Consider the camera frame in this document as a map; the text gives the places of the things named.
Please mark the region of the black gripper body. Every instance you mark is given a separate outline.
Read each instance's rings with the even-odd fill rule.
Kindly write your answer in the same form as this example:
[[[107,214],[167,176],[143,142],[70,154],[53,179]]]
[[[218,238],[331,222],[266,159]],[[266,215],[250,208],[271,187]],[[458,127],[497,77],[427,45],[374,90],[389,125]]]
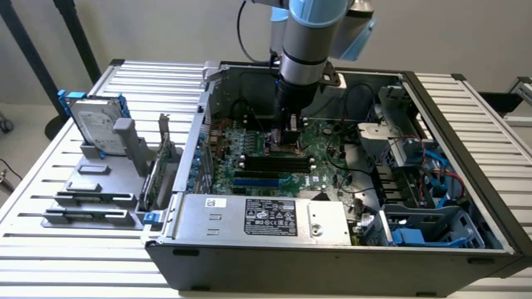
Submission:
[[[298,115],[314,99],[318,82],[298,85],[279,77],[274,87],[274,104],[279,120],[289,120],[290,115]]]

